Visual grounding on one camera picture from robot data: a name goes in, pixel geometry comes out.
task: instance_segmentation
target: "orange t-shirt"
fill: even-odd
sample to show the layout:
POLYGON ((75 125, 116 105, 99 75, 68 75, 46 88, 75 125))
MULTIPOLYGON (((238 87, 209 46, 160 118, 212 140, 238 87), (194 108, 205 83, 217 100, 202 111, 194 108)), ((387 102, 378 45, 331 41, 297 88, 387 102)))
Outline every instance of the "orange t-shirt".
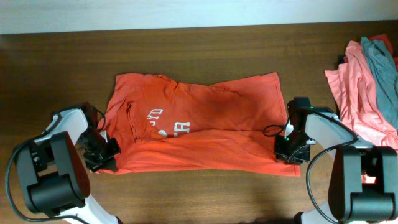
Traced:
POLYGON ((115 156, 118 171, 104 171, 233 169, 298 176, 299 166, 276 160, 275 138, 262 134, 286 119, 276 73, 212 86, 164 75, 118 75, 104 129, 121 153, 115 156))

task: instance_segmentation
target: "gray-blue fabric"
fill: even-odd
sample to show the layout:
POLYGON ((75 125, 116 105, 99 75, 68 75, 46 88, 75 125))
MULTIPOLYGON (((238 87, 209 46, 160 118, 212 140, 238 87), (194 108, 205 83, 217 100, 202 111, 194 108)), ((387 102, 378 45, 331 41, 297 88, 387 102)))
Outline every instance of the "gray-blue fabric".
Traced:
POLYGON ((376 81, 377 107, 384 119, 398 129, 398 72, 394 59, 381 40, 362 37, 361 45, 376 81))

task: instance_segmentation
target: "brown table surface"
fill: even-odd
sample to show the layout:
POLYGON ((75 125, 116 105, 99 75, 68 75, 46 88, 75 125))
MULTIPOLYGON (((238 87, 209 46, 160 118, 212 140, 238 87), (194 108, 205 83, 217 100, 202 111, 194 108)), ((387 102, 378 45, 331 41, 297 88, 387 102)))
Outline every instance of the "brown table surface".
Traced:
MULTIPOLYGON (((208 85, 276 71, 285 103, 309 96, 313 105, 335 109, 323 71, 335 69, 346 44, 362 36, 386 33, 397 49, 397 27, 383 21, 0 35, 0 222, 24 223, 4 190, 12 148, 39 134, 52 111, 83 101, 105 110, 117 74, 161 73, 208 85)), ((319 202, 326 200, 331 165, 325 157, 313 170, 319 202)), ((306 168, 301 177, 233 170, 89 177, 95 199, 124 223, 247 223, 313 209, 306 168)), ((15 168, 11 185, 27 213, 15 168)))

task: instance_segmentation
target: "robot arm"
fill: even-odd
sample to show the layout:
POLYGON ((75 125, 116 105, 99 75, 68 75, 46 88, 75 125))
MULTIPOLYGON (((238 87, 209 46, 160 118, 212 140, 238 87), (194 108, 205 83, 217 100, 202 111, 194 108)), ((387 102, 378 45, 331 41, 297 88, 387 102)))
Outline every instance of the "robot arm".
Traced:
MULTIPOLYGON (((287 107, 290 119, 285 136, 277 136, 277 157, 292 164, 309 161, 310 145, 318 141, 334 159, 328 203, 321 205, 321 211, 332 214, 339 223, 396 219, 398 160, 395 150, 365 141, 341 124, 332 110, 314 108, 308 98, 294 98, 287 107), (362 183, 362 174, 375 177, 375 183, 362 183)), ((307 170, 310 195, 309 173, 312 163, 307 170)), ((297 223, 322 224, 330 221, 322 217, 318 210, 313 210, 300 214, 297 223)))
POLYGON ((78 143, 85 150, 83 158, 90 171, 112 169, 113 156, 120 149, 115 139, 97 129, 97 113, 88 103, 61 110, 43 134, 18 149, 18 178, 31 212, 78 217, 67 218, 70 223, 121 223, 90 194, 88 176, 75 149, 78 143))

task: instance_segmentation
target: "white wall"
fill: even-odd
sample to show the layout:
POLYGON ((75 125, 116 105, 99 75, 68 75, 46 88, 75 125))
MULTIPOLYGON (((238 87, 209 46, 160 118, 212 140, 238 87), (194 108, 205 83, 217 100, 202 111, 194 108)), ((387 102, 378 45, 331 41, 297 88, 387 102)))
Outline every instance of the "white wall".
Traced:
POLYGON ((0 34, 398 19, 398 0, 0 0, 0 34))

